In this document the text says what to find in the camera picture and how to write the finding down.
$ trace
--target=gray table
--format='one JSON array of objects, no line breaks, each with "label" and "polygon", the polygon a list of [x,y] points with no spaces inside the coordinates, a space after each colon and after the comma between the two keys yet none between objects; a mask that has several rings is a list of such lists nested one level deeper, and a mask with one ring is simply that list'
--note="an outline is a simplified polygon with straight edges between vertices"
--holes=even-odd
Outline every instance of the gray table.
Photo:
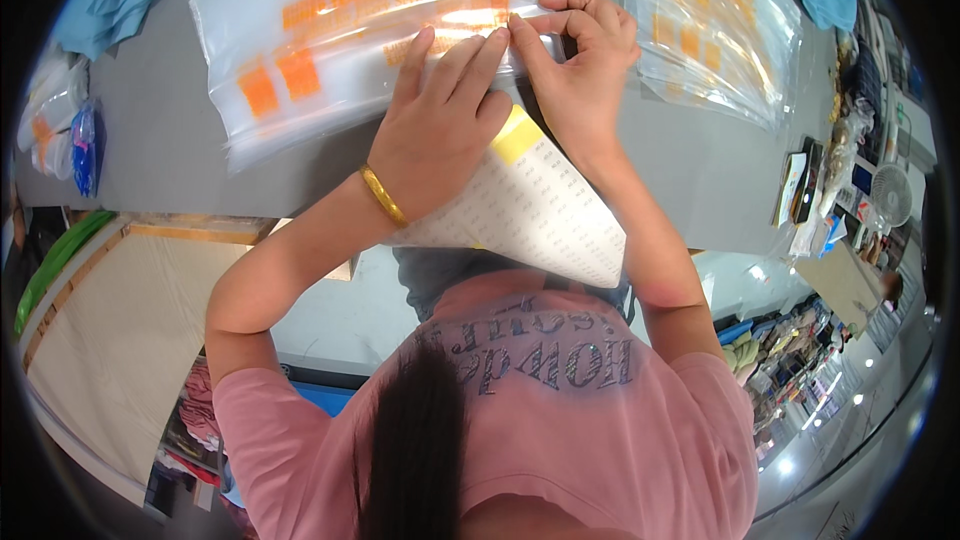
[{"label": "gray table", "polygon": [[[785,155],[798,150],[805,134],[829,136],[835,52],[834,32],[804,16],[796,111],[775,138],[733,117],[667,104],[630,83],[620,108],[621,140],[688,246],[786,253],[792,228],[770,224]],[[289,217],[363,163],[379,124],[307,141],[229,176],[227,135],[208,97],[207,64],[187,0],[158,0],[139,35],[90,67],[90,90],[102,103],[107,135],[99,196],[81,198],[72,180],[44,177],[18,153],[16,183],[25,205]]]}]

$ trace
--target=white fan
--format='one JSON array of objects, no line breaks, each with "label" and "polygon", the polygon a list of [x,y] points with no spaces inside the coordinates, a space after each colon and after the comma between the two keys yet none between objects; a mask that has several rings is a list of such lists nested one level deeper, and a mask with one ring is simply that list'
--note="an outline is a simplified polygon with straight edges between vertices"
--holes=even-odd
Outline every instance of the white fan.
[{"label": "white fan", "polygon": [[906,171],[892,162],[878,168],[870,185],[870,202],[891,227],[904,225],[910,219],[913,204]]}]

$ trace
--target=woman's right hand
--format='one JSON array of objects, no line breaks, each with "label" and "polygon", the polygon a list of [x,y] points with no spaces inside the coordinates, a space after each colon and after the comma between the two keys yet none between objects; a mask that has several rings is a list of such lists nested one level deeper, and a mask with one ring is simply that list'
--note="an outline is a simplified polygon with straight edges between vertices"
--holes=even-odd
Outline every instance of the woman's right hand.
[{"label": "woman's right hand", "polygon": [[[637,22],[612,0],[540,0],[554,13],[510,15],[510,33],[546,125],[573,164],[592,178],[622,156],[617,113],[627,70],[641,55]],[[541,34],[567,34],[577,55],[556,63]]]}]

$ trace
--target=ponytail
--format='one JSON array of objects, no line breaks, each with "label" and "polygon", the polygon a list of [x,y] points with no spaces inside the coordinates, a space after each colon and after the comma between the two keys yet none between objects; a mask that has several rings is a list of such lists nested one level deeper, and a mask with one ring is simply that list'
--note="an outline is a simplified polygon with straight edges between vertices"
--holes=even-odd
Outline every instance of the ponytail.
[{"label": "ponytail", "polygon": [[415,341],[379,391],[364,498],[354,439],[358,540],[456,537],[466,425],[456,366],[442,347]]}]

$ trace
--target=bracelet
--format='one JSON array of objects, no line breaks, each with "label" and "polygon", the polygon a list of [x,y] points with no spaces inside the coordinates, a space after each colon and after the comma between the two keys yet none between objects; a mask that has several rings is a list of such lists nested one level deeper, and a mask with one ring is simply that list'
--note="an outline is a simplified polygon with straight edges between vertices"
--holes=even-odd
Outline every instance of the bracelet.
[{"label": "bracelet", "polygon": [[374,170],[371,169],[366,162],[360,165],[360,175],[363,176],[363,181],[366,182],[369,191],[373,193],[376,200],[380,203],[380,206],[383,207],[383,210],[387,212],[387,215],[389,215],[393,223],[396,224],[396,227],[400,229],[407,227],[409,222],[407,218],[403,216],[403,211],[397,206],[394,199],[390,198],[390,194],[387,193],[383,184],[378,180],[377,174],[374,173]]}]

